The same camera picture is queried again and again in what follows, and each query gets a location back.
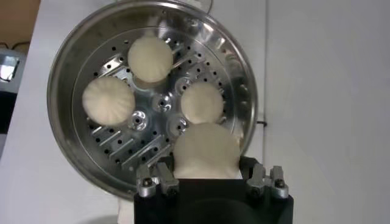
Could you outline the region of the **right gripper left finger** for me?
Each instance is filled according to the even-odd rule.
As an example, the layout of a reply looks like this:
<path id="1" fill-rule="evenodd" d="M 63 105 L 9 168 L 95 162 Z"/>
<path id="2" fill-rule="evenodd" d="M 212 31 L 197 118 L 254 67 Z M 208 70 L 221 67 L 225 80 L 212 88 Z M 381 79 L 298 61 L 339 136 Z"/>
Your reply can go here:
<path id="1" fill-rule="evenodd" d="M 141 198 L 150 198 L 156 195 L 157 186 L 160 186 L 161 192 L 167 197 L 172 197 L 179 192 L 179 180 L 164 162 L 158 162 L 155 166 L 157 176 L 151 175 L 150 168 L 147 165 L 141 165 L 137 170 L 136 188 Z"/>

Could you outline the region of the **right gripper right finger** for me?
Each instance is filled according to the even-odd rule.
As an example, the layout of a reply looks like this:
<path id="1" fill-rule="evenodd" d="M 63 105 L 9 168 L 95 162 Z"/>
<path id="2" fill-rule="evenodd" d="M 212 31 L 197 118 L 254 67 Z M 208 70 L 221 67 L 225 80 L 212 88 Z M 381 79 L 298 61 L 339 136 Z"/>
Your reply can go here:
<path id="1" fill-rule="evenodd" d="M 246 192 L 253 198 L 261 198 L 266 189 L 276 199 L 287 199 L 289 187 L 285 183 L 284 173 L 281 166 L 274 166 L 269 175 L 266 168 L 255 158 L 241 156 L 239 160 L 239 171 L 246 183 Z"/>

